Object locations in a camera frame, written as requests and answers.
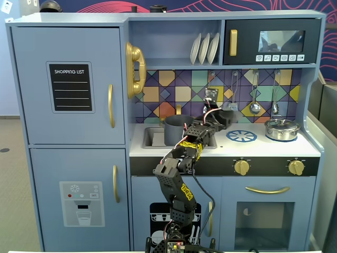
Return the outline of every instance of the light blue cabinet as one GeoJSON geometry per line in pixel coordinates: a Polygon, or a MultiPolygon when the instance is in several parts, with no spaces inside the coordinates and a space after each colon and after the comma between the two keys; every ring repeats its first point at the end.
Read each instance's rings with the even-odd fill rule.
{"type": "MultiPolygon", "coordinates": [[[[219,220],[221,208],[221,177],[197,177],[204,189],[214,198],[216,206],[213,211],[213,224],[206,225],[201,235],[201,245],[209,247],[211,239],[216,239],[219,245],[219,220]]],[[[200,189],[192,176],[183,177],[185,184],[191,190],[200,209],[197,207],[194,217],[193,240],[201,229],[197,224],[204,224],[210,211],[210,198],[200,189]]],[[[153,242],[163,239],[163,228],[170,221],[167,201],[164,198],[156,177],[132,177],[132,212],[134,250],[144,251],[146,237],[151,236],[153,242]]]]}
{"type": "Polygon", "coordinates": [[[130,250],[124,149],[31,156],[45,251],[130,250]]]}
{"type": "Polygon", "coordinates": [[[220,250],[303,251],[315,178],[224,177],[220,250]]]}
{"type": "Polygon", "coordinates": [[[119,31],[12,28],[30,144],[125,143],[119,31]]]}

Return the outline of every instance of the oven window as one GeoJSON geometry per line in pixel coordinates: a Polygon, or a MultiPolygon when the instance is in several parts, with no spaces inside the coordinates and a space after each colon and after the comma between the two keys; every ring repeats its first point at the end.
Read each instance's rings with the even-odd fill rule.
{"type": "Polygon", "coordinates": [[[302,52],[305,31],[261,31],[259,52],[302,52]]]}
{"type": "Polygon", "coordinates": [[[294,202],[238,202],[235,250],[287,251],[294,202]]]}

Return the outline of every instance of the white plate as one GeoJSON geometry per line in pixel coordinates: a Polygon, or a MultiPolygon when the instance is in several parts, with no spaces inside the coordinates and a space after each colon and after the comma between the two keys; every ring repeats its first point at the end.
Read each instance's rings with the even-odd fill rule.
{"type": "Polygon", "coordinates": [[[210,48],[209,51],[207,52],[207,60],[210,64],[212,64],[215,54],[216,54],[216,50],[217,50],[217,45],[219,44],[219,33],[217,33],[214,37],[214,39],[212,39],[212,41],[210,42],[210,48]]]}
{"type": "Polygon", "coordinates": [[[200,51],[199,51],[199,61],[202,65],[205,61],[207,49],[209,48],[210,34],[207,33],[206,38],[202,41],[200,51]]]}
{"type": "Polygon", "coordinates": [[[191,50],[191,55],[190,55],[190,59],[191,59],[192,65],[194,64],[196,56],[198,55],[199,46],[200,46],[200,40],[201,40],[201,33],[198,35],[198,37],[193,42],[193,46],[192,46],[192,50],[191,50]]]}

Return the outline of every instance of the toy kitchen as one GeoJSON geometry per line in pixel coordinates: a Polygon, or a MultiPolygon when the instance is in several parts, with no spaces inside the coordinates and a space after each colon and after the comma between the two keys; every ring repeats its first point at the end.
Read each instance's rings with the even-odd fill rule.
{"type": "Polygon", "coordinates": [[[169,119],[205,127],[220,111],[235,118],[180,174],[196,201],[189,242],[309,249],[324,150],[306,114],[325,14],[35,13],[6,26],[43,251],[155,248],[171,220],[154,174],[177,147],[169,119]]]}

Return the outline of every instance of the yellow sticker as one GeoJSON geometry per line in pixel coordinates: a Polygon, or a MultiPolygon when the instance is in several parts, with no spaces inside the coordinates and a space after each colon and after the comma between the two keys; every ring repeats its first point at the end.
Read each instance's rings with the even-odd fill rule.
{"type": "MultiPolygon", "coordinates": [[[[180,146],[183,146],[183,147],[188,147],[188,148],[196,149],[196,144],[191,143],[191,142],[188,142],[188,141],[183,141],[183,142],[180,143],[179,145],[180,145],[180,146]]],[[[203,147],[202,147],[202,144],[201,144],[201,143],[199,143],[197,146],[198,146],[198,157],[196,158],[196,160],[199,160],[200,155],[201,155],[201,152],[202,152],[202,150],[203,150],[203,147]]]]}
{"type": "Polygon", "coordinates": [[[191,193],[189,188],[187,188],[187,186],[184,183],[183,183],[183,186],[181,186],[181,190],[185,193],[188,200],[191,201],[191,199],[193,198],[193,194],[191,193]]]}

